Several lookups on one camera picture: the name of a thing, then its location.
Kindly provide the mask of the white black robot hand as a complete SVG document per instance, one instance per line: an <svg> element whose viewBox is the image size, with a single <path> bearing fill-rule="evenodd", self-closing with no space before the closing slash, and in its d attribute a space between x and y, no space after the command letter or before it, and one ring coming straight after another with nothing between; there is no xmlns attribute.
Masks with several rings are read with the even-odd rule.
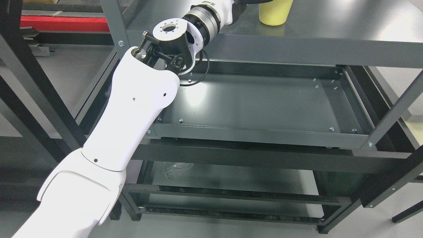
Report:
<svg viewBox="0 0 423 238"><path fill-rule="evenodd" d="M220 25L231 25L236 22L249 4L268 3L271 0L212 0L211 5L216 9Z"/></svg>

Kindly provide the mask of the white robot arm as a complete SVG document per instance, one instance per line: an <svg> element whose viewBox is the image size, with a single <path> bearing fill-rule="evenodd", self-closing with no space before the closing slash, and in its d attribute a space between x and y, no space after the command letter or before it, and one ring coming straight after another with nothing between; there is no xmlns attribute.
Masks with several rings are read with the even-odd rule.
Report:
<svg viewBox="0 0 423 238"><path fill-rule="evenodd" d="M112 76L111 92L84 145L67 155L37 194L38 208L14 238L86 238L109 217L126 168L147 130L175 99L179 76L225 25L236 0L205 0L183 18L163 20L130 47Z"/></svg>

